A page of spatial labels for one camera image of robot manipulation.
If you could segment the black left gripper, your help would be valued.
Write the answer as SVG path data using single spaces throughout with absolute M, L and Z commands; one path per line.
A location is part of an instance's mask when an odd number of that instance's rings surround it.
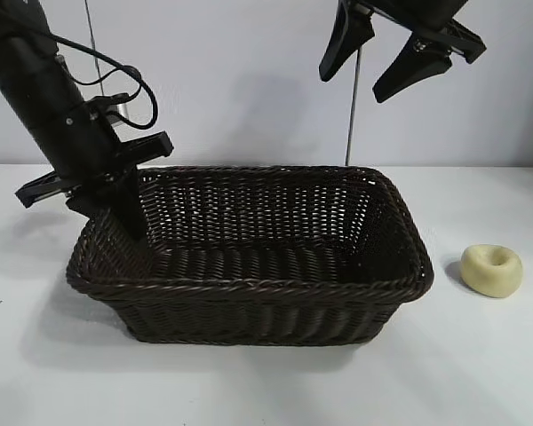
M 166 132 L 123 142 L 105 115 L 81 105 L 30 134 L 53 171 L 16 192 L 24 207 L 69 191 L 66 206 L 70 210 L 91 218 L 112 209 L 132 238 L 144 237 L 136 166 L 172 153 Z

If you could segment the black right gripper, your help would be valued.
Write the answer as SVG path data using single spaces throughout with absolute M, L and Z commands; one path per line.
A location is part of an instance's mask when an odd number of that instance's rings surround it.
M 475 62 L 486 51 L 486 45 L 454 19 L 466 3 L 466 0 L 339 0 L 330 40 L 318 67 L 321 80 L 331 80 L 345 62 L 375 36 L 372 12 L 412 32 L 372 88 L 378 103 L 415 83 L 446 73 L 452 66 L 451 50 L 466 62 Z

